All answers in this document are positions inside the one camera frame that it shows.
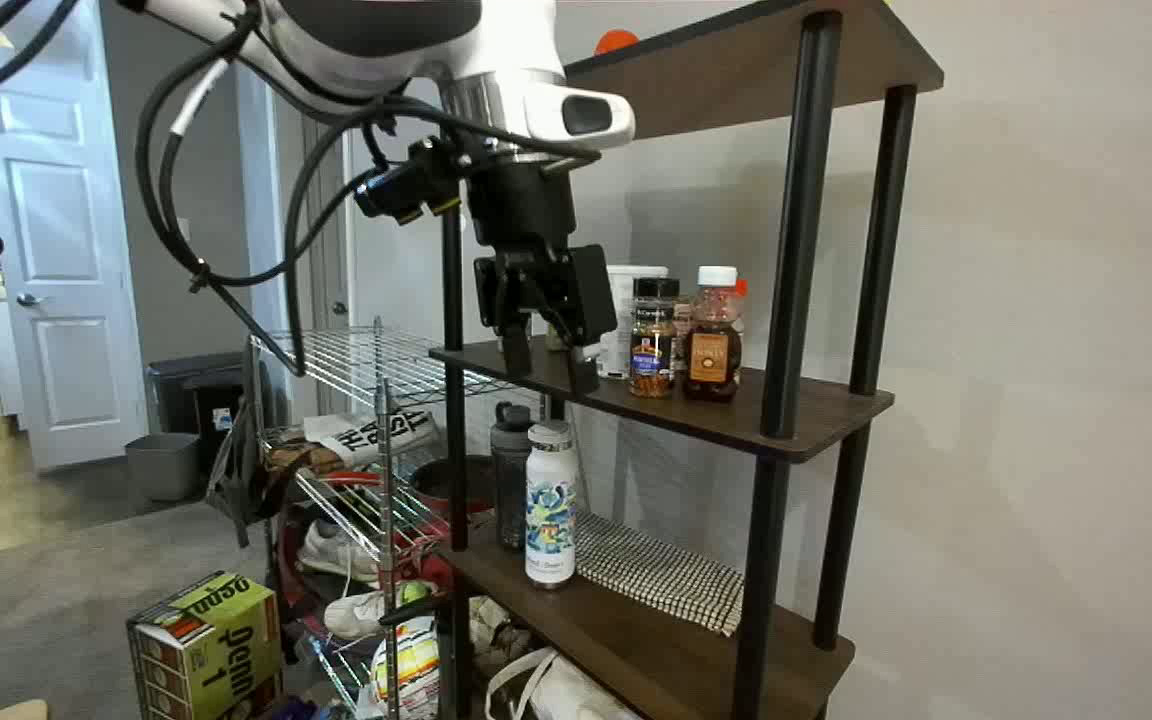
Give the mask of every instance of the white tote bag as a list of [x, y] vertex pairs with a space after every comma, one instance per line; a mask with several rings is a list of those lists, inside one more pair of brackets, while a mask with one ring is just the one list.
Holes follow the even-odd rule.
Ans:
[[553, 647], [526, 653], [488, 682], [485, 708], [488, 720], [502, 720], [492, 715], [493, 694], [526, 670], [531, 670], [531, 676], [509, 720], [522, 720], [528, 703], [540, 720], [643, 720]]

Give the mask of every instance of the white floral water bottle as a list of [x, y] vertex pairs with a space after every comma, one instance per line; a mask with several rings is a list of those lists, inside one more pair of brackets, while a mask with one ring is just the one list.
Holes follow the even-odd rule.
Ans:
[[526, 431], [526, 577], [561, 588], [576, 574], [576, 450], [571, 425], [538, 423]]

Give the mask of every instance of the white lid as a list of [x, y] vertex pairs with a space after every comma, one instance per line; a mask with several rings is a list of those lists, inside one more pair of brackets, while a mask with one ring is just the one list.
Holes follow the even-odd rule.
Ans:
[[736, 287], [736, 268], [732, 265], [700, 265], [696, 283], [705, 287]]
[[573, 439], [573, 427], [563, 420], [545, 420], [526, 429], [526, 439], [531, 442], [544, 445], [570, 442]]
[[664, 278], [669, 268], [662, 265], [608, 265], [609, 275], [634, 275], [636, 278]]

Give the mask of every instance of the white door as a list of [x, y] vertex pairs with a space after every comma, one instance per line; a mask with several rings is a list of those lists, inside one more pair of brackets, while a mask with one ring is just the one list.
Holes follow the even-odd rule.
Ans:
[[[146, 425], [97, 5], [0, 86], [3, 278], [38, 470], [122, 455]], [[29, 5], [8, 40], [22, 47], [54, 6]]]

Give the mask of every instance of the gray water bottle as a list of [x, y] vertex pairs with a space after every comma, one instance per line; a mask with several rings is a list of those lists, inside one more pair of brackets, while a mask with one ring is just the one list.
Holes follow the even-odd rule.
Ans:
[[497, 541], [509, 550], [522, 550], [526, 531], [526, 456], [531, 454], [526, 429], [531, 424], [530, 407], [497, 404], [497, 423], [492, 425]]

